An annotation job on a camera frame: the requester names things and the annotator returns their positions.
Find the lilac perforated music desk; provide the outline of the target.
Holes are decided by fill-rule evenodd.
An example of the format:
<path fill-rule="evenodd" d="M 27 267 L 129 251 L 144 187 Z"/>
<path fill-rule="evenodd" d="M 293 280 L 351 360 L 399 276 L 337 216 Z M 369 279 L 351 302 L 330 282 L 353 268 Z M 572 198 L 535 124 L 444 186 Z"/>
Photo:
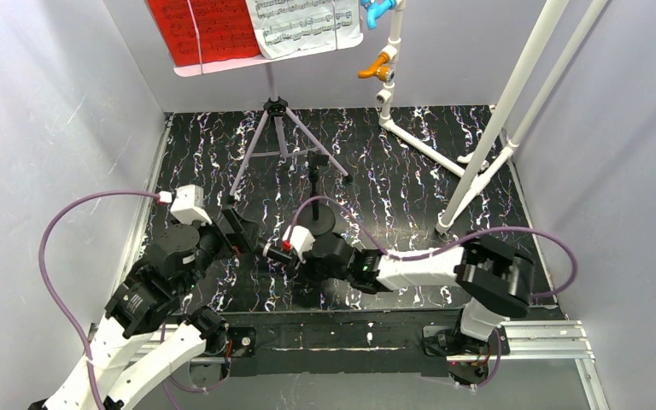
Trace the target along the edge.
<path fill-rule="evenodd" d="M 180 77 L 309 56 L 360 44 L 357 1 L 152 3 Z"/>

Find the white sheet music page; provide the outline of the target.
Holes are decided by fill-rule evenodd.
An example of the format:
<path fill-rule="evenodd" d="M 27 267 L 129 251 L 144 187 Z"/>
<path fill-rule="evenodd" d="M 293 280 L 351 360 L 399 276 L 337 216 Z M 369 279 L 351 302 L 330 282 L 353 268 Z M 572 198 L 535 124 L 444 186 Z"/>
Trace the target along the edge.
<path fill-rule="evenodd" d="M 266 0 L 246 2 L 263 57 L 353 48 L 363 40 L 357 1 Z"/>

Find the red sheet music page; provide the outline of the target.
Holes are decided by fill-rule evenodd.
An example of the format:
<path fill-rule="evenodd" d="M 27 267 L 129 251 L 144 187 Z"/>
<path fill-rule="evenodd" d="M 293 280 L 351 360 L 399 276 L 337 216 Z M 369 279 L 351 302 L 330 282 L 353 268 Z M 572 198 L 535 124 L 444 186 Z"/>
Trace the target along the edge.
<path fill-rule="evenodd" d="M 149 0 L 147 5 L 177 67 L 261 53 L 244 1 Z"/>

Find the lilac folding tripod stand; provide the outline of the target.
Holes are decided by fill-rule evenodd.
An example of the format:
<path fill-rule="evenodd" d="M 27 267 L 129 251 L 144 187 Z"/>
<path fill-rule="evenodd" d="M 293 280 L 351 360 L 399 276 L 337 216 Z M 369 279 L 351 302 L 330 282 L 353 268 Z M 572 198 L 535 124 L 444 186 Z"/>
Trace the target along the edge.
<path fill-rule="evenodd" d="M 258 126 L 249 141 L 248 148 L 243 156 L 240 167 L 238 168 L 237 175 L 235 176 L 228 193 L 228 202 L 234 203 L 238 188 L 243 180 L 243 175 L 248 168 L 249 162 L 252 158 L 279 156 L 283 159 L 297 157 L 300 155 L 309 154 L 322 154 L 326 155 L 328 161 L 334 166 L 337 171 L 343 176 L 346 184 L 351 184 L 354 181 L 353 174 L 342 165 L 337 158 L 318 140 L 318 138 L 310 131 L 310 129 L 302 122 L 296 113 L 290 108 L 290 105 L 278 93 L 278 87 L 275 81 L 272 63 L 268 62 L 266 65 L 266 79 L 270 91 L 269 98 L 264 102 L 261 117 L 258 121 Z M 285 134 L 284 118 L 287 117 L 299 130 L 308 138 L 312 144 L 311 148 L 288 151 L 288 143 Z M 255 147 L 259 138 L 267 130 L 269 125 L 273 125 L 278 140 L 277 151 L 255 152 Z"/>

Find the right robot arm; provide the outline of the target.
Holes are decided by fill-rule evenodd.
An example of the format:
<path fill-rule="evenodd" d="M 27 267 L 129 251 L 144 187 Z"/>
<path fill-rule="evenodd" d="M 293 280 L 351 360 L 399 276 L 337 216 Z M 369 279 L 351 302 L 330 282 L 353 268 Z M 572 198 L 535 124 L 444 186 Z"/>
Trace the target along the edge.
<path fill-rule="evenodd" d="M 520 249 L 491 236 L 473 238 L 455 248 L 391 254 L 357 249 L 335 234 L 286 235 L 284 248 L 313 281 L 335 278 L 367 294 L 413 286 L 457 285 L 470 295 L 454 328 L 424 339 L 437 356 L 486 354 L 494 329 L 508 319 L 524 318 L 530 306 L 535 267 Z"/>

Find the black microphone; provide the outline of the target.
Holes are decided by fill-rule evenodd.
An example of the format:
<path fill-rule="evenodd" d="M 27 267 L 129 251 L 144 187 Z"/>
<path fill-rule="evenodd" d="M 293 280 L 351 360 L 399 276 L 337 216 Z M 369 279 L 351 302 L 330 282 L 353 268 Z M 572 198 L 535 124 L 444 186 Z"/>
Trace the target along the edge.
<path fill-rule="evenodd" d="M 282 263 L 289 267 L 294 266 L 298 261 L 297 256 L 290 251 L 277 247 L 264 239 L 258 240 L 255 246 L 255 253 L 270 261 Z"/>

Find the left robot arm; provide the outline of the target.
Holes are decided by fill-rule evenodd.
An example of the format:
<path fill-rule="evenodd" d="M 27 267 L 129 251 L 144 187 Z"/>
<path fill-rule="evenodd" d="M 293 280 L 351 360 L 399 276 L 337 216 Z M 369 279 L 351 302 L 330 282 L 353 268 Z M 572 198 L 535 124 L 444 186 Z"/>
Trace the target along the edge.
<path fill-rule="evenodd" d="M 232 208 L 222 214 L 228 232 L 199 208 L 174 212 L 176 223 L 153 240 L 109 298 L 78 364 L 55 393 L 31 403 L 31 409 L 133 409 L 179 367 L 203 354 L 223 360 L 222 374 L 228 375 L 241 338 L 210 307 L 185 315 L 166 340 L 136 356 L 214 262 L 257 249 L 256 224 Z"/>

